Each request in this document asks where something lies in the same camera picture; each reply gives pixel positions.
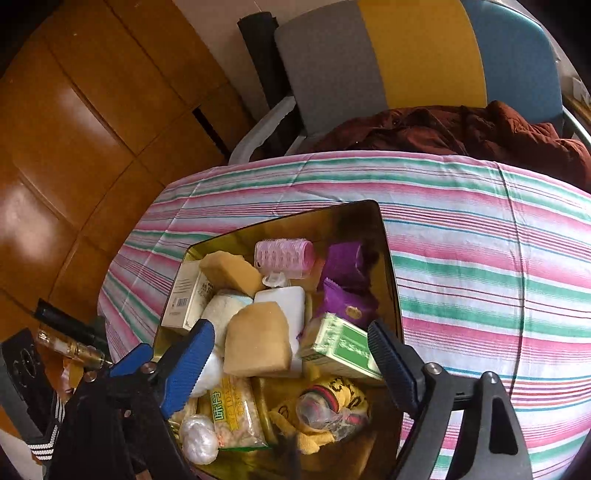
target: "purple package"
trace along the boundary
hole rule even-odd
[[[363,329],[376,318],[378,301],[367,291],[363,295],[351,293],[339,287],[331,279],[324,279],[324,302],[316,311],[315,317],[334,313],[343,320]]]
[[[369,289],[369,267],[374,259],[368,258],[361,242],[345,242],[329,246],[326,263],[322,268],[319,289],[329,278],[348,290]]]

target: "brown jacket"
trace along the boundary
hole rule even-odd
[[[591,191],[591,156],[550,123],[530,125],[495,100],[486,108],[428,106],[387,110],[341,124],[309,151],[391,150],[466,155],[526,168]]]

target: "pink hair roller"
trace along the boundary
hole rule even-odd
[[[255,246],[255,267],[263,275],[283,272],[287,278],[304,278],[315,258],[314,245],[305,238],[263,240]]]

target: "green and white box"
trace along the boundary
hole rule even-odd
[[[303,361],[316,365],[325,374],[383,381],[369,351],[367,332],[332,313],[313,320],[318,321],[316,337],[298,351]]]

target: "yellow translucent bin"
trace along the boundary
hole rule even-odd
[[[200,260],[205,255],[224,250],[242,255],[251,264],[255,244],[270,238],[306,238],[314,244],[316,256],[326,257],[328,246],[339,242],[363,241],[379,254],[371,271],[371,291],[379,301],[378,314],[402,340],[402,324],[396,280],[388,241],[379,211],[373,200],[343,203],[332,207],[298,213],[257,223],[225,235],[192,245],[183,262]],[[307,292],[308,317],[319,298],[315,294],[320,275],[318,264],[308,279],[292,281]],[[159,327],[154,340],[154,355],[159,359],[181,335]],[[223,451],[203,472],[220,480],[283,479],[288,477],[285,444],[268,418],[268,411],[282,400],[297,396],[309,383],[306,378],[253,378],[252,388],[267,442],[272,447],[253,452]],[[356,381],[371,403],[370,425],[350,440],[323,446],[318,453],[301,455],[302,480],[328,479],[383,480],[395,463],[402,414],[394,407],[385,386],[375,380],[364,385]],[[199,401],[199,410],[211,414],[209,396]]]

